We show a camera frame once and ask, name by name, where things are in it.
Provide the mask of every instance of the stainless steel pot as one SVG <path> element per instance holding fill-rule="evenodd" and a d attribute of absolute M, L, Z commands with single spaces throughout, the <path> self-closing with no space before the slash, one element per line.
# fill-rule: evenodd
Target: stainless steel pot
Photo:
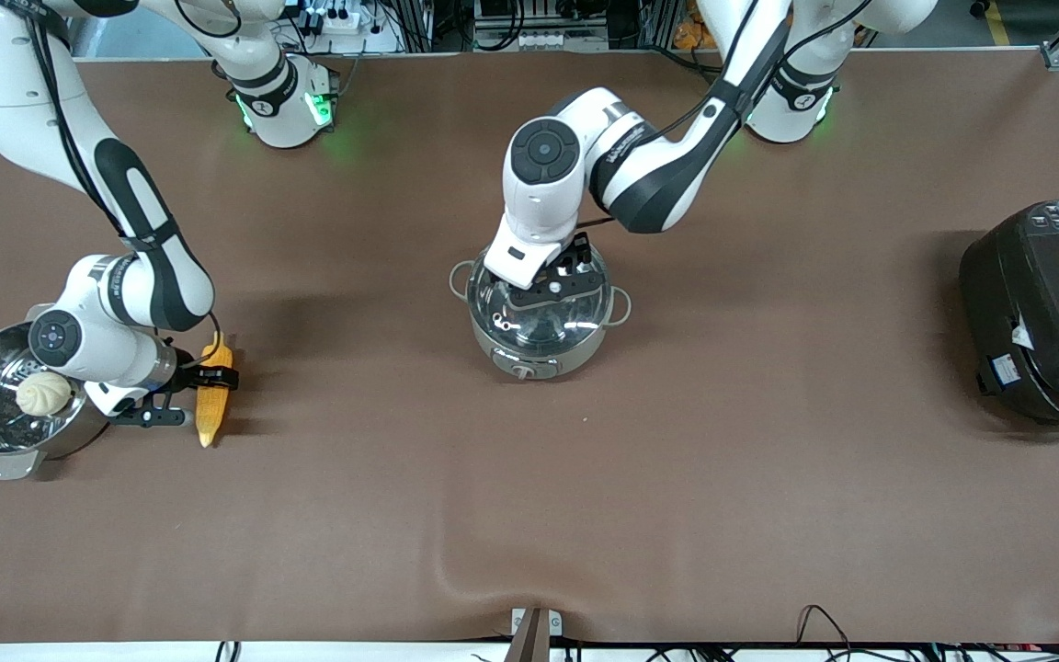
<path fill-rule="evenodd" d="M 492 363 L 518 380 L 550 380 L 586 363 L 599 348 L 607 328 L 627 322 L 631 298 L 610 285 L 603 257 L 594 248 L 591 251 L 591 263 L 580 265 L 576 275 L 600 275 L 599 288 L 534 306 L 514 304 L 516 288 L 492 278 L 486 268 L 475 268 L 484 264 L 484 251 L 475 261 L 452 268 L 449 288 L 468 305 L 477 343 Z M 470 269 L 465 292 L 455 286 L 463 268 Z M 615 294 L 624 299 L 626 309 L 623 317 L 612 320 Z"/>
<path fill-rule="evenodd" d="M 31 322 L 0 330 L 0 479 L 26 478 L 46 458 L 67 455 L 104 430 L 105 415 L 88 401 L 84 382 L 72 384 L 72 398 L 55 414 L 29 415 L 18 410 L 16 389 L 29 374 L 47 365 L 26 346 Z"/>

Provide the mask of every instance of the corn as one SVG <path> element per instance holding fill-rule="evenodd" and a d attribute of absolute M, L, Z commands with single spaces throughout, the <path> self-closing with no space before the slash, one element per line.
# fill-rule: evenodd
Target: corn
<path fill-rule="evenodd" d="M 203 360 L 202 365 L 222 365 L 232 368 L 234 357 L 231 348 L 223 344 L 223 335 L 215 334 L 212 343 L 202 348 L 202 356 L 215 352 L 211 358 Z M 198 387 L 198 395 L 194 401 L 194 428 L 198 431 L 198 443 L 202 448 L 210 447 L 215 441 L 215 432 L 223 422 L 227 411 L 227 389 L 223 387 Z"/>

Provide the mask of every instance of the black cable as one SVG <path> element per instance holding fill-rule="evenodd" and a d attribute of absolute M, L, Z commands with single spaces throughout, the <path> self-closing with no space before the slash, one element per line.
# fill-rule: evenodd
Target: black cable
<path fill-rule="evenodd" d="M 999 659 L 1000 662 L 1012 662 L 1011 659 L 1004 658 L 1003 655 L 1000 654 L 1000 651 L 995 650 L 994 646 L 988 645 L 985 646 L 985 648 L 987 649 L 988 655 L 991 655 L 992 658 Z"/>
<path fill-rule="evenodd" d="M 652 51 L 652 52 L 656 52 L 656 53 L 660 53 L 661 55 L 664 55 L 665 58 L 670 59 L 672 62 L 676 62 L 676 64 L 680 65 L 681 67 L 687 68 L 688 71 L 697 71 L 697 65 L 695 65 L 694 62 L 688 61 L 688 59 L 681 58 L 680 55 L 678 55 L 677 53 L 672 53 L 672 51 L 669 51 L 667 49 L 663 49 L 663 47 L 660 47 L 660 46 L 645 46 L 645 49 L 647 51 Z M 703 65 L 702 70 L 705 70 L 705 71 L 711 72 L 711 73 L 721 73 L 721 67 L 714 67 L 712 65 Z"/>
<path fill-rule="evenodd" d="M 215 344 L 214 346 L 211 347 L 211 351 L 207 354 L 207 356 L 200 356 L 197 359 L 191 361 L 191 363 L 182 365 L 182 370 L 189 368 L 195 368 L 196 365 L 202 365 L 202 361 L 205 361 L 209 358 L 215 356 L 215 353 L 219 351 L 219 341 L 222 340 L 223 338 L 222 327 L 219 326 L 219 319 L 215 317 L 214 310 L 211 310 L 211 312 L 207 314 L 207 317 L 211 318 L 211 324 L 215 327 Z"/>
<path fill-rule="evenodd" d="M 605 217 L 602 218 L 593 218 L 591 220 L 580 220 L 579 223 L 575 226 L 575 230 L 582 230 L 585 227 L 602 226 L 605 222 L 611 222 L 613 220 L 615 220 L 615 217 L 610 217 L 610 215 L 605 215 Z"/>
<path fill-rule="evenodd" d="M 864 3 L 865 4 L 870 3 L 870 1 L 872 0 L 864 0 Z M 735 51 L 738 50 L 738 42 L 741 40 L 742 31 L 747 30 L 747 24 L 749 24 L 749 19 L 752 16 L 754 16 L 755 7 L 757 7 L 757 0 L 751 0 L 751 3 L 749 3 L 747 7 L 747 13 L 742 14 L 742 20 L 738 24 L 738 32 L 735 33 L 735 38 L 733 38 L 733 40 L 730 42 L 730 50 L 726 51 L 726 56 L 724 56 L 724 58 L 721 60 L 722 72 L 726 71 L 728 68 L 730 67 L 730 60 L 733 58 L 733 56 L 735 56 Z M 697 105 L 695 105 L 693 108 L 689 108 L 687 112 L 682 114 L 682 117 L 677 118 L 676 122 L 672 122 L 672 124 L 669 124 L 668 126 L 665 126 L 663 129 L 656 131 L 656 133 L 652 133 L 651 136 L 647 136 L 645 138 L 640 139 L 640 142 L 636 143 L 636 145 L 638 146 L 644 145 L 644 143 L 650 143 L 651 140 L 661 138 L 661 136 L 667 136 L 671 133 L 672 130 L 676 129 L 678 126 L 685 124 L 685 122 L 688 122 L 689 119 L 693 118 L 695 114 L 701 112 L 702 106 L 705 106 L 707 101 L 710 101 L 708 95 L 702 96 L 701 101 L 697 102 Z"/>
<path fill-rule="evenodd" d="M 235 26 L 233 26 L 233 29 L 231 29 L 231 31 L 223 32 L 223 33 L 207 32 L 205 30 L 202 30 L 201 26 L 199 26 L 197 24 L 197 22 L 192 21 L 191 17 L 189 17 L 189 16 L 185 15 L 185 8 L 182 8 L 182 0 L 174 0 L 174 7 L 178 8 L 179 16 L 182 17 L 182 20 L 185 21 L 185 24 L 189 24 L 190 26 L 193 26 L 194 30 L 197 30 L 198 32 L 201 32 L 202 34 L 205 34 L 208 37 L 214 37 L 214 38 L 228 38 L 228 37 L 232 37 L 236 32 L 239 32 L 239 29 L 241 26 L 244 26 L 244 18 L 240 17 L 239 13 L 236 12 L 235 8 L 232 8 L 232 7 L 228 7 L 228 8 L 231 11 L 232 17 L 235 18 Z"/>
<path fill-rule="evenodd" d="M 735 662 L 735 652 L 738 649 L 726 650 L 722 645 L 695 645 L 688 649 L 690 657 L 697 659 L 701 657 L 706 662 Z"/>
<path fill-rule="evenodd" d="M 521 31 L 525 29 L 526 24 L 526 10 L 522 7 L 521 0 L 509 0 L 509 30 L 505 36 L 497 42 L 496 46 L 477 46 L 479 51 L 487 51 L 489 53 L 496 51 L 504 51 L 513 46 L 514 41 L 521 37 Z M 520 22 L 518 21 L 518 14 L 521 16 Z"/>
<path fill-rule="evenodd" d="M 75 453 L 83 451 L 85 448 L 91 447 L 91 445 L 93 445 L 96 442 L 96 440 L 100 440 L 102 436 L 105 435 L 105 431 L 108 430 L 110 427 L 112 427 L 112 425 L 113 425 L 112 423 L 106 421 L 104 427 L 101 427 L 101 431 L 97 431 L 95 435 L 92 435 L 91 440 L 88 440 L 87 442 L 80 444 L 79 447 L 71 449 L 71 451 L 64 453 L 64 455 L 61 457 L 50 457 L 48 458 L 48 460 L 51 460 L 52 462 L 64 462 L 68 458 L 75 455 Z"/>
<path fill-rule="evenodd" d="M 219 662 L 223 658 L 223 649 L 227 648 L 227 641 L 219 642 L 219 649 L 215 650 L 215 662 Z M 227 658 L 227 662 L 238 662 L 240 648 L 244 648 L 244 644 L 238 641 L 232 642 L 232 654 L 230 658 Z"/>
<path fill-rule="evenodd" d="M 714 75 L 712 75 L 705 67 L 701 66 L 701 59 L 697 59 L 697 46 L 689 49 L 688 56 L 689 58 L 694 58 L 694 64 L 697 67 L 697 73 L 701 74 L 701 78 L 704 79 L 707 85 L 714 85 Z"/>
<path fill-rule="evenodd" d="M 463 0 L 452 0 L 452 24 L 460 33 L 460 52 L 464 53 L 465 41 L 468 40 L 468 13 L 464 8 Z"/>
<path fill-rule="evenodd" d="M 795 52 L 797 52 L 800 49 L 803 49 L 804 46 L 808 46 L 808 43 L 810 43 L 811 41 L 815 41 L 816 38 L 824 37 L 825 34 L 832 32 L 832 30 L 838 29 L 838 26 L 841 26 L 843 24 L 849 24 L 849 22 L 852 21 L 854 18 L 857 18 L 857 14 L 863 12 L 865 7 L 867 7 L 867 5 L 872 3 L 872 1 L 874 0 L 861 0 L 861 3 L 857 4 L 856 10 L 845 14 L 845 16 L 842 17 L 840 20 L 836 21 L 834 24 L 829 24 L 825 26 L 825 29 L 821 29 L 816 32 L 813 32 L 810 35 L 807 35 L 807 37 L 804 38 L 803 41 L 795 43 L 794 46 L 791 47 L 791 49 L 787 50 L 787 52 L 783 54 L 783 57 L 778 59 L 778 62 L 776 64 L 776 68 L 779 68 L 786 62 L 791 61 L 791 55 L 794 55 Z"/>
<path fill-rule="evenodd" d="M 375 4 L 374 5 L 374 11 L 378 11 L 378 8 L 379 8 L 378 4 Z M 388 14 L 387 13 L 387 8 L 383 8 L 382 10 L 382 16 L 387 17 L 387 24 L 391 25 L 391 34 L 394 34 L 395 41 L 400 41 L 399 34 L 396 33 L 395 30 L 394 30 L 394 26 L 396 24 L 399 25 L 399 30 L 401 30 L 403 34 L 407 34 L 408 37 L 416 38 L 416 40 L 419 40 L 420 42 L 423 42 L 425 40 L 428 40 L 428 35 L 420 34 L 420 33 L 417 33 L 417 32 L 409 29 L 407 22 L 403 22 L 402 14 L 400 14 L 398 12 L 398 10 L 394 10 L 394 18 L 391 18 L 391 14 Z M 407 46 L 407 43 L 402 43 L 402 50 L 403 50 L 403 52 L 408 52 L 408 46 Z"/>
<path fill-rule="evenodd" d="M 804 607 L 803 610 L 798 612 L 798 629 L 797 632 L 795 632 L 795 644 L 803 644 L 804 633 L 807 632 L 807 622 L 811 621 L 812 611 L 819 611 L 820 613 L 823 613 L 824 618 L 828 620 L 829 624 L 832 624 L 832 627 L 836 628 L 838 636 L 840 636 L 840 641 L 844 642 L 845 648 L 847 648 L 848 650 L 852 649 L 852 645 L 850 645 L 848 642 L 847 633 L 844 632 L 844 629 L 840 628 L 840 624 L 837 624 L 836 619 L 832 619 L 831 613 L 828 613 L 827 609 L 820 607 L 819 604 L 808 604 L 807 607 Z"/>
<path fill-rule="evenodd" d="M 428 35 L 411 30 L 411 26 L 408 25 L 407 17 L 402 16 L 402 12 L 399 12 L 398 7 L 394 8 L 394 16 L 395 22 L 398 22 L 399 29 L 402 30 L 405 34 L 409 35 L 409 37 L 415 38 L 420 46 L 424 46 L 425 41 L 428 42 L 428 49 L 433 46 L 432 38 L 429 38 Z"/>
<path fill-rule="evenodd" d="M 64 155 L 68 159 L 68 167 L 72 169 L 72 175 L 76 177 L 77 183 L 80 184 L 80 190 L 84 190 L 88 199 L 92 200 L 93 204 L 97 209 L 101 209 L 102 213 L 105 213 L 105 218 L 108 219 L 109 223 L 112 223 L 116 233 L 125 237 L 126 233 L 122 227 L 122 222 L 118 220 L 112 211 L 109 211 L 108 205 L 105 204 L 105 199 L 101 196 L 100 190 L 96 189 L 96 183 L 92 180 L 92 176 L 89 175 L 88 167 L 80 156 L 80 150 L 76 147 L 71 126 L 68 125 L 68 119 L 64 114 L 64 104 L 59 101 L 59 82 L 55 79 L 55 62 L 52 59 L 51 46 L 47 42 L 47 30 L 43 30 L 43 26 L 38 24 L 35 18 L 26 18 L 24 23 L 26 25 L 26 37 L 31 39 L 32 50 L 38 62 L 38 70 L 43 78 L 43 87 L 47 89 L 48 100 L 52 103 L 52 109 L 55 113 L 55 126 L 59 132 L 59 143 L 64 147 Z"/>
<path fill-rule="evenodd" d="M 302 53 L 308 55 L 308 47 L 305 44 L 305 35 L 302 34 L 302 29 L 297 24 L 297 21 L 292 17 L 286 16 L 289 22 L 293 24 L 293 30 L 297 32 L 297 42 L 302 47 Z"/>

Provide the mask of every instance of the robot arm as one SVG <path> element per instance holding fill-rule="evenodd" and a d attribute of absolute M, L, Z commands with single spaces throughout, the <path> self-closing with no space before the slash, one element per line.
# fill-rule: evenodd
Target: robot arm
<path fill-rule="evenodd" d="M 661 136 L 605 88 L 522 126 L 505 153 L 505 214 L 484 267 L 528 289 L 570 244 L 584 189 L 630 232 L 676 226 L 782 58 L 789 7 L 790 0 L 702 7 L 718 42 L 735 46 L 679 142 Z"/>
<path fill-rule="evenodd" d="M 803 43 L 782 59 L 768 92 L 754 108 L 748 126 L 773 143 L 794 143 L 824 119 L 832 80 L 852 51 L 856 24 L 877 32 L 900 34 L 916 29 L 933 11 L 936 0 L 877 0 L 865 7 L 861 0 L 795 0 L 795 21 L 790 43 Z M 844 20 L 854 12 L 854 20 Z M 811 38 L 837 24 L 836 30 Z"/>
<path fill-rule="evenodd" d="M 684 137 L 676 143 L 664 138 L 667 130 L 656 130 L 604 88 L 527 122 L 505 153 L 505 213 L 484 267 L 528 289 L 575 234 L 582 200 L 579 183 L 629 232 L 671 229 L 688 211 L 724 143 L 744 122 L 778 142 L 802 138 L 811 129 L 821 117 L 815 106 L 823 108 L 825 89 L 831 89 L 832 76 L 852 44 L 849 14 L 877 30 L 907 32 L 929 16 L 935 2 L 795 0 L 790 29 L 790 0 L 701 3 L 715 41 L 729 47 L 721 74 L 690 110 L 693 122 Z M 827 58 L 831 65 L 816 61 Z M 787 59 L 806 61 L 810 72 L 798 71 Z M 815 71 L 821 67 L 826 71 Z M 789 80 L 802 80 L 808 88 L 797 91 Z M 782 117 L 789 104 L 795 122 Z M 760 130 L 772 124 L 780 130 Z"/>
<path fill-rule="evenodd" d="M 85 380 L 97 408 L 120 414 L 184 380 L 191 361 L 138 327 L 187 330 L 211 312 L 214 288 L 142 160 L 86 95 L 60 25 L 43 7 L 0 3 L 0 154 L 88 194 L 133 251 L 76 263 L 30 336 L 42 363 Z"/>
<path fill-rule="evenodd" d="M 286 55 L 270 31 L 283 0 L 143 0 L 142 6 L 211 54 L 235 88 L 248 128 L 268 146 L 303 145 L 331 125 L 336 74 L 306 56 Z"/>

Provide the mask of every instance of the brown tabletop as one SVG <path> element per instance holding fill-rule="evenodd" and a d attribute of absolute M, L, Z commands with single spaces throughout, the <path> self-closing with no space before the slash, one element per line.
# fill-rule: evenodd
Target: brown tabletop
<path fill-rule="evenodd" d="M 855 53 L 810 138 L 736 138 L 678 229 L 592 232 L 635 312 L 530 384 L 446 288 L 497 229 L 505 144 L 596 85 L 665 124 L 697 76 L 367 59 L 335 133 L 273 150 L 205 62 L 82 68 L 244 387 L 217 449 L 113 430 L 0 482 L 0 641 L 479 638 L 526 604 L 586 640 L 787 640 L 807 603 L 854 640 L 1059 640 L 1059 430 L 975 394 L 954 290 L 971 239 L 1059 197 L 1036 51 Z M 0 158 L 0 327 L 119 250 Z"/>

